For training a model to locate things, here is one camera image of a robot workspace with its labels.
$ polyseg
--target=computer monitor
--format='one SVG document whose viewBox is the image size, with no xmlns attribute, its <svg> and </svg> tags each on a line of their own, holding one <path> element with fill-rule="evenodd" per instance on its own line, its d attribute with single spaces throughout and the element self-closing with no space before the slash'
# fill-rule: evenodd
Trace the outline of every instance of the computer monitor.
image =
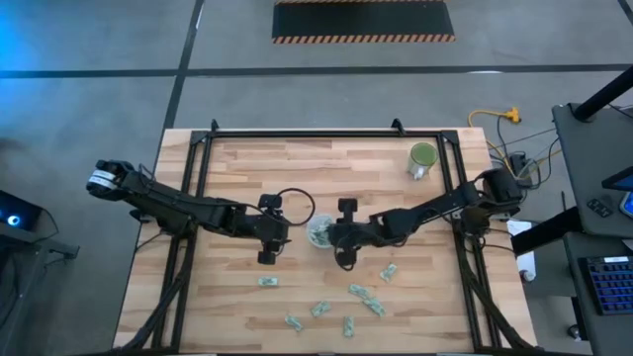
<svg viewBox="0 0 633 356">
<path fill-rule="evenodd" d="M 42 208 L 0 190 L 0 223 L 32 231 Z"/>
<path fill-rule="evenodd" d="M 633 166 L 603 180 L 602 188 L 633 192 Z"/>
</svg>

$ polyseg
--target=yellow extension cord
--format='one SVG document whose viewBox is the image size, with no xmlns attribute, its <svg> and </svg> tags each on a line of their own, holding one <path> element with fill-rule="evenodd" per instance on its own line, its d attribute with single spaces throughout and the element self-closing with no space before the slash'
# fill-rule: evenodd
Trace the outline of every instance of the yellow extension cord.
<svg viewBox="0 0 633 356">
<path fill-rule="evenodd" d="M 496 117 L 503 117 L 506 118 L 508 120 L 510 120 L 512 123 L 514 124 L 519 124 L 521 122 L 521 119 L 518 116 L 518 109 L 516 108 L 512 108 L 512 110 L 507 111 L 505 113 L 500 113 L 500 112 L 494 112 L 494 111 L 489 111 L 489 110 L 475 110 L 472 111 L 469 115 L 468 115 L 468 126 L 470 128 L 473 127 L 473 117 L 477 114 L 488 114 L 488 115 L 493 115 Z M 510 172 L 510 174 L 515 178 L 515 179 L 522 179 L 522 178 L 526 178 L 529 177 L 530 175 L 532 175 L 532 173 L 541 165 L 543 164 L 543 162 L 545 162 L 548 158 L 553 157 L 559 153 L 561 153 L 561 149 L 550 153 L 547 157 L 545 158 L 541 158 L 538 160 L 535 160 L 536 162 L 536 167 L 532 168 L 531 170 L 529 170 L 524 176 L 522 177 L 517 177 L 514 175 L 514 173 L 512 172 L 512 168 L 510 167 L 510 163 L 507 161 L 507 157 L 503 154 L 503 152 L 501 152 L 500 149 L 498 149 L 497 146 L 495 146 L 492 142 L 490 142 L 489 140 L 486 140 L 486 143 L 492 148 L 494 149 L 497 153 L 499 158 L 501 158 L 501 161 L 503 161 L 503 164 L 505 165 L 505 167 L 507 168 L 507 170 Z"/>
</svg>

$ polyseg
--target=folded dollar bill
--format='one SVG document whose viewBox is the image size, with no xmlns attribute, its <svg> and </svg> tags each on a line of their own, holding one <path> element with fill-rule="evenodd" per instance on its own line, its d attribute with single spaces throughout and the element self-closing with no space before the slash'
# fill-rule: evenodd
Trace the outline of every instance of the folded dollar bill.
<svg viewBox="0 0 633 356">
<path fill-rule="evenodd" d="M 299 322 L 299 320 L 296 317 L 291 316 L 291 315 L 286 315 L 286 323 L 294 327 L 295 330 L 297 330 L 297 332 L 303 330 L 304 328 Z"/>
<path fill-rule="evenodd" d="M 261 287 L 277 286 L 277 277 L 260 277 L 257 284 Z"/>
<path fill-rule="evenodd" d="M 314 317 L 321 316 L 324 312 L 332 309 L 332 306 L 328 302 L 320 302 L 311 309 Z"/>
<path fill-rule="evenodd" d="M 343 336 L 354 336 L 354 316 L 346 316 L 343 318 Z"/>
<path fill-rule="evenodd" d="M 376 298 L 363 300 L 363 303 L 379 316 L 385 316 L 385 314 L 387 314 L 385 308 L 383 308 L 383 305 L 380 304 L 380 302 Z"/>
<path fill-rule="evenodd" d="M 356 297 L 360 297 L 363 300 L 372 298 L 367 288 L 361 287 L 359 285 L 354 285 L 354 284 L 349 285 L 349 293 L 353 294 Z"/>
<path fill-rule="evenodd" d="M 387 268 L 383 270 L 383 272 L 380 273 L 380 278 L 384 279 L 385 282 L 387 283 L 391 282 L 392 277 L 394 276 L 394 273 L 396 273 L 397 269 L 398 269 L 398 266 L 396 266 L 393 263 L 390 263 L 389 266 L 387 266 Z"/>
</svg>

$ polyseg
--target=yellow black striped border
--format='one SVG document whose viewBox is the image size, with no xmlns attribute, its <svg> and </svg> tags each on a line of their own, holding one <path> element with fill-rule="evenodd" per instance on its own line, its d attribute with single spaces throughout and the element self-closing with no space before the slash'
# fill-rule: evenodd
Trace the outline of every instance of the yellow black striped border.
<svg viewBox="0 0 633 356">
<path fill-rule="evenodd" d="M 277 0 L 275 4 L 369 3 L 369 2 L 444 2 L 444 0 Z"/>
<path fill-rule="evenodd" d="M 352 35 L 352 36 L 286 36 L 273 38 L 275 45 L 313 44 L 377 44 L 377 43 L 452 43 L 453 35 Z"/>
</svg>

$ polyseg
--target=floor mat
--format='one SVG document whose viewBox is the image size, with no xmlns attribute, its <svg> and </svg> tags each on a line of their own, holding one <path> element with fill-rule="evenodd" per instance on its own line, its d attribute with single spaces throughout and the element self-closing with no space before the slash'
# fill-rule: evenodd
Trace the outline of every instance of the floor mat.
<svg viewBox="0 0 633 356">
<path fill-rule="evenodd" d="M 441 0 L 280 0 L 273 43 L 447 43 L 455 41 Z"/>
</svg>

